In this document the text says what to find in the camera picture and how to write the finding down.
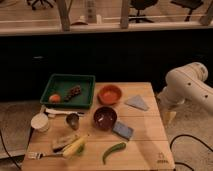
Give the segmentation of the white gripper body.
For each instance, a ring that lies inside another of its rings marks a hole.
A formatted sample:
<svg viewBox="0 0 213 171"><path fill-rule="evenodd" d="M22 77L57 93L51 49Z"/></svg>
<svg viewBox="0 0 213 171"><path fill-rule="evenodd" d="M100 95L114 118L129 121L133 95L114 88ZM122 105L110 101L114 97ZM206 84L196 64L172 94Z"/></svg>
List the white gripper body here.
<svg viewBox="0 0 213 171"><path fill-rule="evenodd" d="M164 87L163 90L157 95L157 98L160 100L162 107L168 110L176 108L185 102L184 97L169 87Z"/></svg>

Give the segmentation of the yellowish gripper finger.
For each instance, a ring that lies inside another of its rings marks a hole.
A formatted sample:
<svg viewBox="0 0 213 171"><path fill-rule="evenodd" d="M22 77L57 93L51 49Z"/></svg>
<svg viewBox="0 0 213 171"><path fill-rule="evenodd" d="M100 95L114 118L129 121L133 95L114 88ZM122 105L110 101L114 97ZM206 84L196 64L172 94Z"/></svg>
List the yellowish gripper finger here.
<svg viewBox="0 0 213 171"><path fill-rule="evenodd" d="M176 112L175 111L166 111L164 113L164 125L168 126L173 121L175 116L176 116Z"/></svg>

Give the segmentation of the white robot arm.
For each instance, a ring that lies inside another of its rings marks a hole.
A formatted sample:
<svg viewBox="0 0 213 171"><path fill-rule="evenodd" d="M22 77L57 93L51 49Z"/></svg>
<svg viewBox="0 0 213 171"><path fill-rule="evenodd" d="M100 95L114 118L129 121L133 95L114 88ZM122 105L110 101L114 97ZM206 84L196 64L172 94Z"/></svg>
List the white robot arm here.
<svg viewBox="0 0 213 171"><path fill-rule="evenodd" d="M163 124L168 126L176 116L174 109L191 100L213 115L213 88L205 84L206 66L193 62L170 70L165 77L166 86L157 95Z"/></svg>

